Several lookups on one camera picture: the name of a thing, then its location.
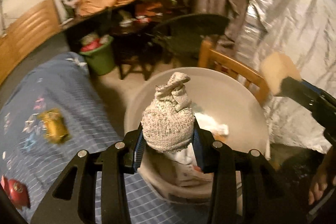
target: bed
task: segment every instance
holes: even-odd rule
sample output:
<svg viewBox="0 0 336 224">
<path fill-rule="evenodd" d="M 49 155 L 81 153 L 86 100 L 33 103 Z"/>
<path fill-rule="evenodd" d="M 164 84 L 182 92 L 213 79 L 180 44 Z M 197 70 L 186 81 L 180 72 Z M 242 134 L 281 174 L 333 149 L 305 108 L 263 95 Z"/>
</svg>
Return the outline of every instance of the bed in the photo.
<svg viewBox="0 0 336 224">
<path fill-rule="evenodd" d="M 61 110 L 71 138 L 49 143 L 37 114 Z M 121 139 L 110 125 L 102 101 L 90 84 L 80 55 L 65 52 L 29 72 L 0 111 L 0 174 L 27 185 L 31 208 L 21 215 L 30 222 L 41 199 L 67 163 L 81 150 L 105 150 Z M 139 174 L 125 175 L 132 223 L 206 223 L 207 206 L 169 204 Z M 100 215 L 101 178 L 96 186 L 96 223 Z"/>
</svg>

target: finger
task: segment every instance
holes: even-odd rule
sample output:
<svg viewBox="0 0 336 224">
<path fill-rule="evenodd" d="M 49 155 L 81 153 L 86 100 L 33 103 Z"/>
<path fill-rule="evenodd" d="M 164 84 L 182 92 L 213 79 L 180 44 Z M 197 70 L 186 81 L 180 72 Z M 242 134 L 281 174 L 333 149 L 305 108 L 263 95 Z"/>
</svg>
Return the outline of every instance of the finger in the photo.
<svg viewBox="0 0 336 224">
<path fill-rule="evenodd" d="M 318 201 L 322 198 L 323 196 L 323 191 L 320 191 L 319 190 L 319 185 L 318 183 L 315 183 L 314 185 L 314 191 L 313 191 L 313 194 L 314 194 L 314 200 L 315 201 Z"/>
<path fill-rule="evenodd" d="M 316 185 L 316 183 L 317 183 L 317 180 L 318 180 L 318 176 L 315 175 L 315 176 L 313 177 L 313 179 L 311 180 L 311 182 L 310 182 L 309 190 L 310 190 L 312 193 L 314 192 L 314 187 L 315 187 L 315 185 Z"/>
<path fill-rule="evenodd" d="M 324 191 L 328 187 L 328 173 L 321 172 L 317 178 L 317 183 L 319 184 L 319 190 Z"/>
<path fill-rule="evenodd" d="M 309 190 L 308 193 L 308 204 L 312 205 L 314 203 L 315 199 L 314 199 L 314 195 L 313 192 L 311 190 Z"/>
</svg>

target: human hand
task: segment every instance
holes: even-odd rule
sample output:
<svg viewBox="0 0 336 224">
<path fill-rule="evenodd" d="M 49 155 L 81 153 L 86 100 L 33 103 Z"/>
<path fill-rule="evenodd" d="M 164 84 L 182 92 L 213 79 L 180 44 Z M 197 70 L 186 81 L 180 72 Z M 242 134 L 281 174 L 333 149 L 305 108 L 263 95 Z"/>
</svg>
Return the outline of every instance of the human hand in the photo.
<svg viewBox="0 0 336 224">
<path fill-rule="evenodd" d="M 336 186 L 336 155 L 334 154 L 336 153 L 333 153 L 331 148 L 312 179 L 308 193 L 309 205 L 322 198 L 329 184 Z"/>
</svg>

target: red object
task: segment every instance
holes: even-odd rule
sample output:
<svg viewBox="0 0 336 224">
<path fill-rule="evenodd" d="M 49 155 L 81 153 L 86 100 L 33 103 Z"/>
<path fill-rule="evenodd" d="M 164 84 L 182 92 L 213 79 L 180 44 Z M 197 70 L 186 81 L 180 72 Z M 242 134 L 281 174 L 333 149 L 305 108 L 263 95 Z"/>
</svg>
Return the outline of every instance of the red object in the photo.
<svg viewBox="0 0 336 224">
<path fill-rule="evenodd" d="M 93 40 L 90 44 L 83 46 L 81 48 L 81 52 L 88 52 L 88 51 L 92 51 L 96 48 L 99 48 L 100 46 L 102 46 L 102 44 L 99 43 L 100 38 L 97 38 L 95 40 Z"/>
<path fill-rule="evenodd" d="M 149 17 L 145 17 L 145 18 L 137 19 L 137 21 L 140 22 L 140 23 L 149 23 L 152 20 Z"/>
<path fill-rule="evenodd" d="M 24 184 L 15 179 L 7 180 L 5 176 L 2 176 L 1 186 L 17 209 L 30 208 L 28 190 Z"/>
<path fill-rule="evenodd" d="M 9 186 L 8 186 L 8 179 L 5 176 L 1 177 L 1 186 L 5 193 L 9 196 Z"/>
<path fill-rule="evenodd" d="M 194 169 L 198 172 L 202 172 L 202 169 L 196 165 L 193 165 Z"/>
</svg>

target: red cloth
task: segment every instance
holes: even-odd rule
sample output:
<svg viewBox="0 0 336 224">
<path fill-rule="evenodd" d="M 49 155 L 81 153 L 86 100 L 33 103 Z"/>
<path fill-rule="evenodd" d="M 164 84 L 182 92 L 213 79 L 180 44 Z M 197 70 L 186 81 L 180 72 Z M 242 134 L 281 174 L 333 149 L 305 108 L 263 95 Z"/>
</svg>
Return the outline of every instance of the red cloth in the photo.
<svg viewBox="0 0 336 224">
<path fill-rule="evenodd" d="M 88 51 L 92 51 L 96 48 L 99 48 L 100 46 L 102 46 L 102 44 L 99 43 L 100 38 L 97 38 L 95 40 L 93 40 L 90 44 L 83 46 L 81 48 L 81 52 L 88 52 Z"/>
</svg>

